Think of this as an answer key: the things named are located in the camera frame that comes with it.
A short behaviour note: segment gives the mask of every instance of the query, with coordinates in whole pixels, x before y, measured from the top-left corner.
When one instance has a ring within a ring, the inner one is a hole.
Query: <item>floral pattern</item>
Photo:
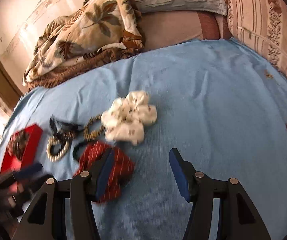
[[[280,45],[280,34],[281,34],[281,6],[280,0],[267,0],[270,5],[269,10],[269,25],[267,26],[267,38],[272,41],[275,45]],[[269,45],[268,48],[268,59],[270,63],[278,68],[280,50],[276,46]]]
[[[233,9],[231,6],[231,0],[227,0],[227,10],[228,10],[228,24],[232,26],[233,24]]]
[[[98,6],[97,4],[94,4],[94,12],[85,13],[87,18],[89,18],[89,20],[91,20],[93,23],[91,25],[83,27],[83,29],[98,24],[100,31],[104,35],[110,37],[109,27],[104,22],[110,23],[111,25],[120,25],[118,17],[112,14],[112,12],[116,9],[116,6],[116,1],[104,2],[102,8],[100,8],[100,6]]]
[[[137,29],[135,11],[129,0],[85,0],[76,13],[60,16],[47,25],[24,73],[23,83],[34,87],[30,83],[41,80],[55,68],[67,70],[99,56],[106,49],[133,48],[137,51],[142,47],[142,35]],[[124,57],[128,51],[118,52],[118,57]]]

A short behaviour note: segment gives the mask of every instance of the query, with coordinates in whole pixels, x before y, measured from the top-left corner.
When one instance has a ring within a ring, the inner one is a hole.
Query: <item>floral blanket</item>
[[[51,88],[139,53],[144,42],[134,6],[132,0],[85,0],[75,14],[53,20],[38,39],[23,84]]]

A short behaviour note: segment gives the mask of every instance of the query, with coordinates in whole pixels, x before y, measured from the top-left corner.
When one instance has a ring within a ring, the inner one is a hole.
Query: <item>blue gripper pad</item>
[[[112,167],[113,167],[113,164],[115,161],[114,150],[111,148],[108,148],[105,151],[105,153],[107,153],[107,151],[109,151],[109,155],[108,155],[108,157],[107,157],[107,159],[106,159],[106,161],[105,161],[105,163],[104,163],[104,165],[100,171],[100,174],[99,174],[98,180],[97,180],[96,199],[98,199],[98,200],[101,196],[103,196],[103,194],[106,191],[110,172],[112,170]]]
[[[17,181],[27,179],[32,177],[34,174],[42,171],[43,166],[41,163],[34,163],[28,167],[23,168],[21,171],[17,171],[14,173],[14,177]]]
[[[184,160],[182,159],[177,148],[172,148],[169,152],[169,163],[174,174],[180,195],[185,198],[187,202],[190,202],[190,193],[188,180],[183,172]]]

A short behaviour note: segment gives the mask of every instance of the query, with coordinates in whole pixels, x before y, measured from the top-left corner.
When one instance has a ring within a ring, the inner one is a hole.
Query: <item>brown blanket fringe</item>
[[[61,83],[81,75],[89,70],[101,67],[105,64],[115,62],[120,59],[130,58],[139,53],[138,49],[128,48],[110,48],[106,49],[93,58],[87,59],[83,62],[77,63],[73,66],[58,66],[49,73],[40,78],[28,83],[28,90],[32,90],[37,86],[46,88],[53,88]]]

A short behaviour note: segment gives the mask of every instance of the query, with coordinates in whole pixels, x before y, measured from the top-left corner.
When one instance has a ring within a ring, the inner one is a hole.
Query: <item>wall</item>
[[[25,93],[22,76],[47,24],[77,11],[84,0],[0,0],[0,61]]]

